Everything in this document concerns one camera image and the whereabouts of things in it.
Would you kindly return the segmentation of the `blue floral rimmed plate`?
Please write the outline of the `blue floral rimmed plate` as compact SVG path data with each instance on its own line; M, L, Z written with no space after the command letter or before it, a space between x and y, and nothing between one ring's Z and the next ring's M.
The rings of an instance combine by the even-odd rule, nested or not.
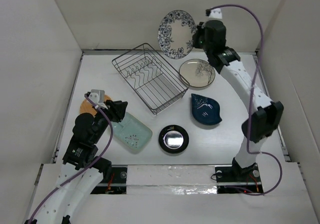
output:
M196 32L193 17L184 10L173 10L164 16L158 27L157 40L163 54L170 59L186 57L193 47Z

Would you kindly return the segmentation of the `cream plate with tree pattern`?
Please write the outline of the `cream plate with tree pattern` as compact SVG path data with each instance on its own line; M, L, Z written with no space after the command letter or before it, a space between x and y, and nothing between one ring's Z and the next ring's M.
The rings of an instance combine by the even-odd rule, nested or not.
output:
M190 59L179 68L182 81L186 81L191 87L204 88L212 84L216 77L214 68L205 60Z

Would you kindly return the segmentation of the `dark blue leaf-shaped dish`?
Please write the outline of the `dark blue leaf-shaped dish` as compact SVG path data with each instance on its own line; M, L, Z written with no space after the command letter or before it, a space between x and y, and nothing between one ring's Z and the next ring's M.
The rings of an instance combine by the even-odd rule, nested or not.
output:
M212 98L191 94L191 113L196 121L203 125L213 126L222 121L220 105Z

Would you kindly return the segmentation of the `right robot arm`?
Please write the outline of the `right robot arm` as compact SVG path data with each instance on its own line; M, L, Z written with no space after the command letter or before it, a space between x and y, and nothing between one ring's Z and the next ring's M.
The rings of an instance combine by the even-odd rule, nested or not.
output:
M284 106L265 95L246 71L240 56L226 46L226 27L220 20L200 22L192 36L194 48L203 49L208 63L234 89L248 112L241 130L244 138L232 160L231 175L242 181L256 163L266 139L278 128Z

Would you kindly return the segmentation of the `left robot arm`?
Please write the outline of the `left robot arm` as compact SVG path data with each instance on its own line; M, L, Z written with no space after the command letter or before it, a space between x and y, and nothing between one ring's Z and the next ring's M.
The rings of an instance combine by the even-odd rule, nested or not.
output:
M97 113L77 116L55 188L36 207L27 224L70 224L92 190L111 178L112 163L97 156L96 144L112 122L120 122L128 103L90 102Z

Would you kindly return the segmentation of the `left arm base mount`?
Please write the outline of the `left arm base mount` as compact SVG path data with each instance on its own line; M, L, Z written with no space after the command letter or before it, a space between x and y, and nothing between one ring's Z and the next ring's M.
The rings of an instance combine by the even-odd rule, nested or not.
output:
M91 192L92 195L122 195L127 193L127 166L112 166L107 179L103 179Z

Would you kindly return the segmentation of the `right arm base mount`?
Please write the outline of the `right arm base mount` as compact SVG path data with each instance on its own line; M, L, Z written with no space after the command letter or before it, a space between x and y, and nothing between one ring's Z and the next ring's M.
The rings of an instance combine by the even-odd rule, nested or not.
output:
M263 186L256 163L242 169L235 158L231 165L215 166L210 177L217 184L218 194L259 194Z

